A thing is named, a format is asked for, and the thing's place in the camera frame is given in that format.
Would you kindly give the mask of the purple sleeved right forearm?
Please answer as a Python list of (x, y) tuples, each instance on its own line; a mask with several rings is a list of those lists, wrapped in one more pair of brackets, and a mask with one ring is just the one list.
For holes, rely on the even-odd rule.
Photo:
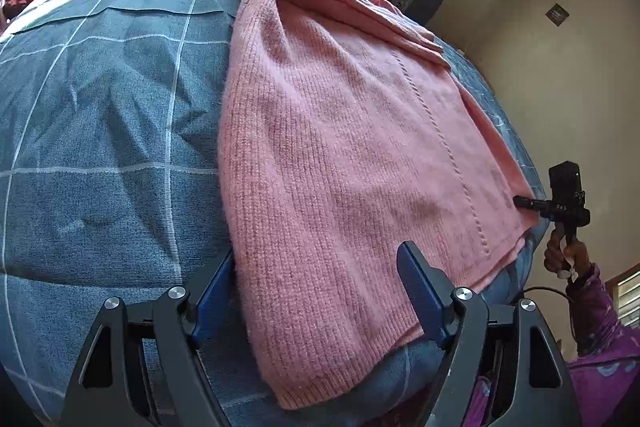
[(601, 362), (639, 358), (639, 329), (622, 324), (595, 263), (567, 285), (566, 295), (579, 358)]

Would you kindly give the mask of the person's right hand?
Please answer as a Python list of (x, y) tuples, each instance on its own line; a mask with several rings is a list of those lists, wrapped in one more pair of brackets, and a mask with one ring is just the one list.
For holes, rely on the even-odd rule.
[(573, 269), (578, 277), (588, 274), (591, 270), (591, 261), (585, 243), (579, 239), (561, 247), (561, 237), (552, 232), (547, 248), (544, 251), (544, 267), (552, 273), (570, 271)]

